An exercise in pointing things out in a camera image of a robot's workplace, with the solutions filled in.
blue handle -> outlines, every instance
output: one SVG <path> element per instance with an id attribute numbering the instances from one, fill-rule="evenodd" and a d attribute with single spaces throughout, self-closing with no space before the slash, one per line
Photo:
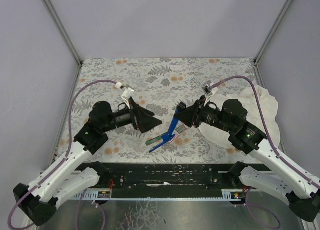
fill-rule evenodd
<path id="1" fill-rule="evenodd" d="M 173 139 L 175 137 L 175 134 L 174 133 L 174 130 L 177 126 L 179 122 L 179 119 L 173 117 L 172 121 L 171 121 L 171 124 L 169 126 L 169 130 L 166 134 L 163 134 L 161 136 L 163 142 L 162 143 L 159 143 L 158 145 L 154 146 L 152 149 L 149 150 L 149 153 L 153 152 L 154 150 L 156 150 L 157 148 L 161 147 L 162 145 L 166 144 L 167 142 L 169 142 L 171 139 Z"/>

white cloth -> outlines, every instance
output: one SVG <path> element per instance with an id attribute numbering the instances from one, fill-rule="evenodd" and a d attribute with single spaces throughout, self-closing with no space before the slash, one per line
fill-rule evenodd
<path id="1" fill-rule="evenodd" d="M 272 141 L 276 146 L 280 143 L 280 130 L 276 123 L 276 115 L 278 113 L 278 102 L 276 98 L 269 94 L 269 91 L 261 86 L 255 86 L 258 93 L 262 113 L 266 122 L 266 126 L 271 135 Z M 266 132 L 262 124 L 262 119 L 258 110 L 254 91 L 251 87 L 244 89 L 240 94 L 214 94 L 209 96 L 206 102 L 215 103 L 219 109 L 222 109 L 223 103 L 227 99 L 238 99 L 243 107 L 248 111 L 247 120 L 252 124 L 258 126 L 262 131 Z M 218 144 L 224 148 L 234 148 L 231 142 L 228 140 L 229 133 L 218 128 L 212 127 L 206 123 L 202 123 L 199 126 L 201 133 L 211 142 Z"/>

floral patterned surface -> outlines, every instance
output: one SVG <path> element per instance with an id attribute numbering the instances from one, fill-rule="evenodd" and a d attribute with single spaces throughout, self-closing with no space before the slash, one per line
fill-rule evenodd
<path id="1" fill-rule="evenodd" d="M 196 128 L 184 131 L 172 143 L 149 153 L 145 142 L 168 130 L 176 105 L 183 101 L 187 106 L 203 95 L 201 85 L 208 80 L 217 82 L 234 75 L 244 75 L 255 81 L 248 58 L 142 58 L 142 59 L 86 59 L 77 91 L 95 80 L 121 81 L 135 90 L 134 100 L 155 113 L 163 124 L 142 134 L 132 126 L 109 131 L 109 141 L 89 161 L 139 163 L 234 163 L 256 160 L 237 149 L 225 149 L 208 141 Z M 249 84 L 241 79 L 220 86 L 218 93 L 240 92 Z M 92 106 L 101 100 L 108 101 L 113 111 L 122 103 L 122 90 L 109 83 L 99 83 L 86 89 L 76 100 L 72 111 L 72 131 L 77 133 L 88 121 Z M 66 125 L 59 156 L 68 148 Z"/>

white connector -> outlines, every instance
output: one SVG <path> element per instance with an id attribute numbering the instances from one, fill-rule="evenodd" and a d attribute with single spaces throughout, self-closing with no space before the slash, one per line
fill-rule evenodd
<path id="1" fill-rule="evenodd" d="M 125 102 L 125 104 L 130 108 L 129 99 L 134 95 L 135 91 L 130 88 L 129 86 L 125 88 L 123 94 L 121 95 L 121 98 Z"/>
<path id="2" fill-rule="evenodd" d="M 122 87 L 122 83 L 118 82 L 117 84 L 114 85 L 115 88 L 120 89 Z"/>
<path id="3" fill-rule="evenodd" d="M 203 89 L 203 91 L 205 92 L 205 94 L 207 96 L 212 96 L 214 95 L 215 93 L 217 93 L 217 91 L 219 90 L 217 87 L 216 88 L 213 88 L 210 90 L 211 86 L 213 86 L 214 83 L 212 83 L 211 80 L 208 80 L 206 83 L 204 83 L 201 87 Z"/>

blue tool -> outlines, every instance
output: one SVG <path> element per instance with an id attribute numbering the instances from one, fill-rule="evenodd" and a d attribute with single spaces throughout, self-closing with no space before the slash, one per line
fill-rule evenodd
<path id="1" fill-rule="evenodd" d="M 180 111 L 183 111 L 186 109 L 186 106 L 185 105 L 179 105 L 177 108 L 176 108 L 176 111 L 175 111 L 175 114 L 179 113 Z M 174 130 L 178 124 L 179 120 L 175 117 L 173 117 L 172 121 L 171 121 L 171 124 L 169 126 L 169 130 L 168 132 L 164 133 L 164 134 L 161 134 L 153 139 L 150 139 L 148 141 L 146 141 L 146 144 L 147 145 L 150 145 L 154 142 L 157 142 L 159 140 L 162 139 L 162 142 L 155 145 L 152 149 L 149 150 L 149 153 L 153 152 L 154 150 L 156 150 L 157 148 L 161 147 L 162 145 L 166 144 L 167 142 L 169 142 L 170 140 L 172 140 L 176 135 L 174 134 Z"/>

